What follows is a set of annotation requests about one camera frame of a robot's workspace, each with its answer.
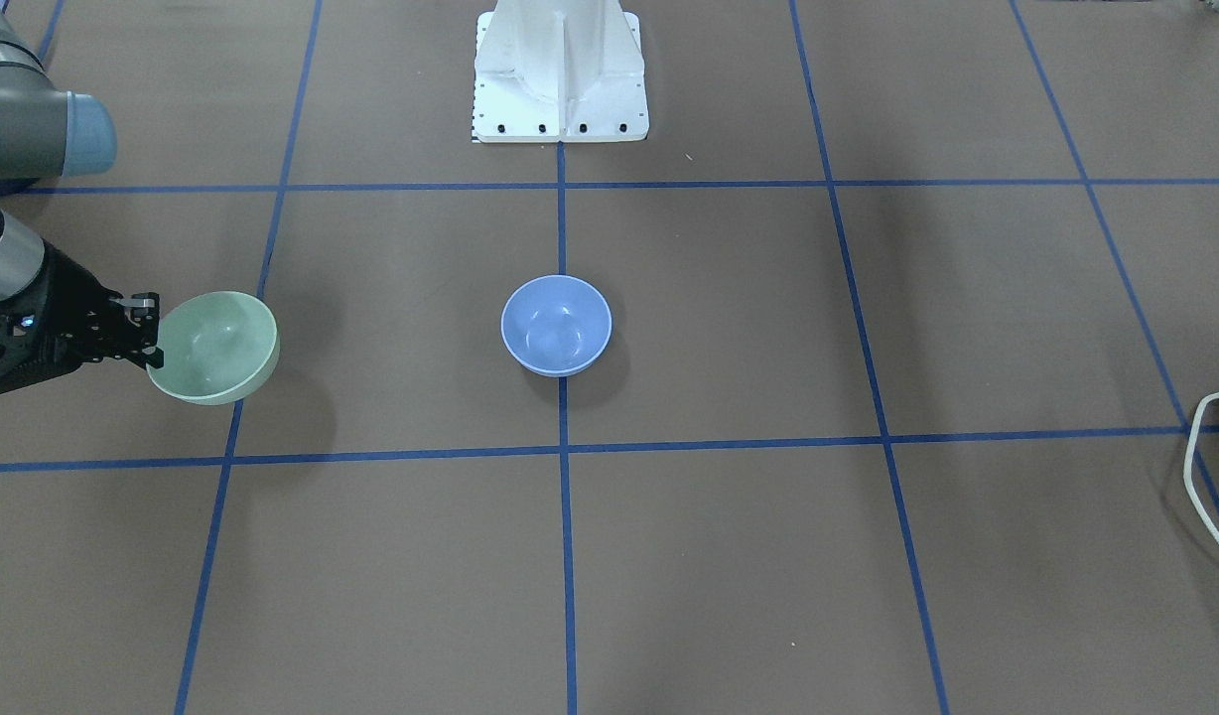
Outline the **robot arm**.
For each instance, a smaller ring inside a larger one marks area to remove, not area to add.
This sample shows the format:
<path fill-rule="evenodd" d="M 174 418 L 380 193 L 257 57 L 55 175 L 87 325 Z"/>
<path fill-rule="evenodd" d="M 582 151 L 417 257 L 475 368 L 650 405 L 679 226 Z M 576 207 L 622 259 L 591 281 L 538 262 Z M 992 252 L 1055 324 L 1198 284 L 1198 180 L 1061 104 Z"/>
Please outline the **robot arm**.
<path fill-rule="evenodd" d="M 0 181 L 100 175 L 118 155 L 98 97 L 61 90 L 0 9 Z M 85 363 L 160 369 L 158 294 L 124 295 L 0 208 L 0 393 Z"/>

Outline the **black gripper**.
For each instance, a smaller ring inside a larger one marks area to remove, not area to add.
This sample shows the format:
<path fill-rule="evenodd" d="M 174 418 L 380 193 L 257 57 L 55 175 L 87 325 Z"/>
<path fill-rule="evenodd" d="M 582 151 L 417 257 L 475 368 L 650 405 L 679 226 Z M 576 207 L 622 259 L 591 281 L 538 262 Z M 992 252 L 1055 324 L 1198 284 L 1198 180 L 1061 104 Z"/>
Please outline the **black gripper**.
<path fill-rule="evenodd" d="M 128 361 L 161 369 L 156 345 L 108 347 L 115 322 L 160 322 L 157 291 L 124 297 L 61 250 L 44 242 L 43 264 L 24 291 L 0 300 L 0 393 L 65 376 L 89 361 Z"/>

